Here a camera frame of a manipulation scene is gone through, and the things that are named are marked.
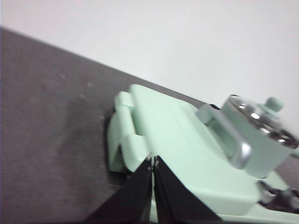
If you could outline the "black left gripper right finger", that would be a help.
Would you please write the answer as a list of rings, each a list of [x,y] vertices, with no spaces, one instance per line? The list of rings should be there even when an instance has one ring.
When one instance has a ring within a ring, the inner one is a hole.
[[[190,192],[160,156],[154,159],[154,192],[160,224],[221,224],[222,219]]]

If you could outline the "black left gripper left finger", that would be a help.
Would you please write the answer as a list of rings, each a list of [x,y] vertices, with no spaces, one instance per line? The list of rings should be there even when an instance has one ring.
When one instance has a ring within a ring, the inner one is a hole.
[[[88,224],[147,224],[152,199],[152,157],[148,155],[124,185],[87,219]]]

